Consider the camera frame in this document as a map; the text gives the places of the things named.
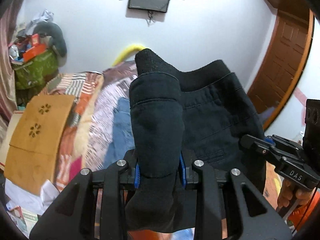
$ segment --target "curtain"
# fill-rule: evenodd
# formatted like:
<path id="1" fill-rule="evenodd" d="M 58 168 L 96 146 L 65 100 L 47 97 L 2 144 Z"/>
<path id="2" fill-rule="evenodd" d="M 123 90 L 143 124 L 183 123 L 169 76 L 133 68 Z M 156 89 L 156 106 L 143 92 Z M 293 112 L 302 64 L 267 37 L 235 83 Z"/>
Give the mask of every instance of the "curtain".
<path id="1" fill-rule="evenodd" d="M 11 68 L 8 45 L 16 28 L 22 2 L 23 0 L 13 0 L 0 19 L 0 145 L 11 115 L 17 109 L 14 72 Z"/>

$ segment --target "silver bolt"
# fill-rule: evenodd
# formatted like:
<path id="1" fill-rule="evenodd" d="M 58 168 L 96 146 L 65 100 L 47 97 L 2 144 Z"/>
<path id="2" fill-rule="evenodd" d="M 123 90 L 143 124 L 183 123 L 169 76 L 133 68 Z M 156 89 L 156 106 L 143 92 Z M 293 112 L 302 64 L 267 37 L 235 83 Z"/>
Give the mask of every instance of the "silver bolt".
<path id="1" fill-rule="evenodd" d="M 232 169 L 231 173 L 235 176 L 239 176 L 241 172 L 238 169 Z"/>
<path id="2" fill-rule="evenodd" d="M 125 160 L 119 160 L 119 161 L 117 161 L 117 165 L 118 165 L 118 166 L 125 166 L 126 163 L 127 163 L 127 162 L 126 162 Z"/>
<path id="3" fill-rule="evenodd" d="M 84 168 L 80 171 L 81 175 L 88 175 L 90 170 L 88 168 Z"/>
<path id="4" fill-rule="evenodd" d="M 195 161 L 195 166 L 201 167 L 203 165 L 204 165 L 203 161 L 201 161 L 201 160 L 196 160 Z"/>

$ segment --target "yellow pipe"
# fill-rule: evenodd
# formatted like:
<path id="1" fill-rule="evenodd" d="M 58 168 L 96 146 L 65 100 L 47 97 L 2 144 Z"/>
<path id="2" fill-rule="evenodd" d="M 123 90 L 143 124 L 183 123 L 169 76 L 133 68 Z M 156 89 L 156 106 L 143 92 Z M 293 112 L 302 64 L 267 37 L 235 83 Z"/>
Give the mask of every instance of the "yellow pipe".
<path id="1" fill-rule="evenodd" d="M 112 66 L 118 65 L 119 63 L 126 60 L 132 53 L 141 51 L 143 49 L 146 49 L 146 47 L 137 44 L 130 45 L 120 53 L 120 55 L 113 62 Z"/>

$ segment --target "black cloth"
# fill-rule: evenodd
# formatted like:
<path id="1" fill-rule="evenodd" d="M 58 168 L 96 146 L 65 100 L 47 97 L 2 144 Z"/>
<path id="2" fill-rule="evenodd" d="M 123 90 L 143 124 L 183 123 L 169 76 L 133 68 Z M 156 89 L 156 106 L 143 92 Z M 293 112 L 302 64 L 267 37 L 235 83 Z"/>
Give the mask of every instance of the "black cloth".
<path id="1" fill-rule="evenodd" d="M 187 73 L 150 49 L 135 61 L 139 77 L 129 96 L 141 184 L 126 206 L 128 228 L 170 233 L 195 226 L 196 192 L 186 192 L 177 175 L 182 148 L 216 169 L 238 168 L 263 193 L 264 158 L 239 146 L 244 134 L 263 138 L 262 126 L 223 61 Z"/>

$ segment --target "human hand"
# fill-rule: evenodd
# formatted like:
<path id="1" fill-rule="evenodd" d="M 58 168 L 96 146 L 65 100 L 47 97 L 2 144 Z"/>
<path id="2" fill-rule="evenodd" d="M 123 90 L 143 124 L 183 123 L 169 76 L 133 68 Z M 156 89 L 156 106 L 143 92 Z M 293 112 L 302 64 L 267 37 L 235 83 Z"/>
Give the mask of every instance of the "human hand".
<path id="1" fill-rule="evenodd" d="M 293 190 L 294 185 L 292 185 L 290 181 L 284 179 L 284 181 L 282 182 L 280 194 L 278 196 L 278 208 L 287 207 L 289 205 L 290 200 L 293 197 Z M 296 192 L 296 197 L 297 199 L 300 199 L 299 205 L 304 206 L 308 204 L 314 191 L 315 189 L 312 192 L 298 189 Z"/>

